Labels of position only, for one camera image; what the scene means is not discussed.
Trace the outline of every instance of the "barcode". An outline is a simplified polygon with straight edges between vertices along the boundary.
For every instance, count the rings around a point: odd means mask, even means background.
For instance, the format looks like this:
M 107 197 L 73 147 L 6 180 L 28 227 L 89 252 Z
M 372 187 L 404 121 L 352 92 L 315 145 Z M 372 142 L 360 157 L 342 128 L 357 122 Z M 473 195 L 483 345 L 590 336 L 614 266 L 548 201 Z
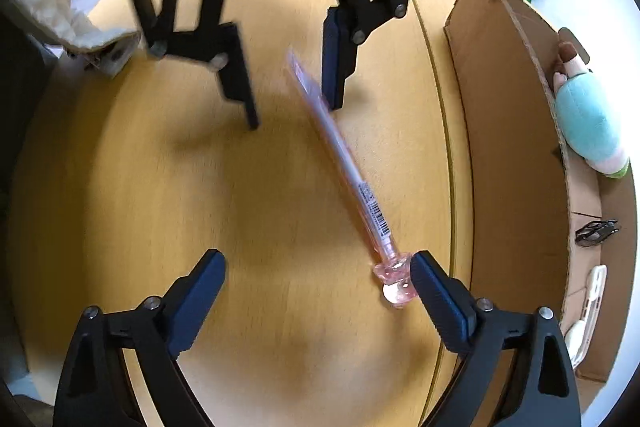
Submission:
M 378 200 L 376 200 L 375 195 L 373 194 L 371 188 L 367 183 L 361 183 L 358 186 L 360 190 L 360 194 L 362 195 L 362 199 L 367 205 L 367 212 L 369 216 L 373 220 L 376 228 L 378 229 L 378 233 L 382 237 L 387 237 L 391 235 L 391 231 L 389 230 L 389 226 L 386 223 L 385 216 L 382 214 L 382 210 L 380 210 L 380 205 L 378 204 Z

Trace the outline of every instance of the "plush toy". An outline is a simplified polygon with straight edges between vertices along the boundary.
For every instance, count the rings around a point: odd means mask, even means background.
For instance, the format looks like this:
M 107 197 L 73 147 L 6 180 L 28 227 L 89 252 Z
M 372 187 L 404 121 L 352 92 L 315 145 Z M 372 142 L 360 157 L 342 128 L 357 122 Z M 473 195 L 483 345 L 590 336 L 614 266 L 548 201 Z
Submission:
M 554 74 L 556 117 L 571 148 L 598 172 L 622 178 L 629 156 L 621 140 L 620 118 L 600 80 L 588 70 L 570 42 L 561 42 L 564 73 Z

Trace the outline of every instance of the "white wall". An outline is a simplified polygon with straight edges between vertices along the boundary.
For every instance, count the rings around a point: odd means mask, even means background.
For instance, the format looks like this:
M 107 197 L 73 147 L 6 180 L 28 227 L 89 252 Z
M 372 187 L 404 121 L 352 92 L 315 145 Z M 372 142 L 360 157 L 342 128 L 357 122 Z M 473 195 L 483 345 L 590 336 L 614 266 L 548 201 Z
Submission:
M 610 86 L 632 161 L 640 166 L 640 10 L 633 0 L 534 0 L 533 4 L 557 28 L 571 29 L 591 55 L 589 66 Z M 618 358 L 606 386 L 582 416 L 584 427 L 604 420 L 640 362 L 640 262 L 635 282 Z

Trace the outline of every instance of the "clear plastic packaging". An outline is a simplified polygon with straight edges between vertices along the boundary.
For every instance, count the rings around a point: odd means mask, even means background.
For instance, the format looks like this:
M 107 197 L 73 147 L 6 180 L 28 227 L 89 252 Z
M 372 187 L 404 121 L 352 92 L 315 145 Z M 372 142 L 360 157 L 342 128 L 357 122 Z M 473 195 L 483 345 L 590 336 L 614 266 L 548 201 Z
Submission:
M 351 190 L 358 202 L 358 213 L 369 235 L 371 247 L 379 256 L 373 273 L 383 283 L 386 300 L 397 308 L 402 307 L 416 296 L 409 271 L 411 255 L 398 251 L 378 200 L 362 177 L 349 147 L 331 117 L 320 86 L 303 70 L 292 51 L 289 52 L 288 60 L 296 87 L 305 101 L 309 115 L 316 124 L 322 140 L 332 152 L 344 185 Z

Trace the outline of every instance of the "wooden table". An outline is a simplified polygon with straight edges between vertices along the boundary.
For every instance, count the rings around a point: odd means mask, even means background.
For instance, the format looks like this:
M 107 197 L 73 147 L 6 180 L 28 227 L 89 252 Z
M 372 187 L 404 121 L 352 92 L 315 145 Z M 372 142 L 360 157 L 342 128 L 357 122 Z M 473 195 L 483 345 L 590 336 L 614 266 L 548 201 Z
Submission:
M 335 118 L 399 246 L 430 250 L 468 282 L 466 130 L 442 31 L 453 2 L 412 0 L 407 17 L 373 33 Z M 181 27 L 199 3 L 180 0 Z M 433 404 L 450 359 L 420 302 L 381 302 L 334 166 L 283 74 L 291 45 L 319 76 L 334 3 L 226 0 L 262 119 L 254 132 L 201 65 L 140 50 L 107 80 L 61 60 L 22 152 L 9 227 L 14 303 L 43 399 L 54 399 L 82 309 L 162 295 L 218 248 L 225 285 L 179 359 L 216 425 L 413 426 Z M 102 0 L 91 17 L 135 24 L 129 0 Z M 127 360 L 149 425 L 160 425 Z

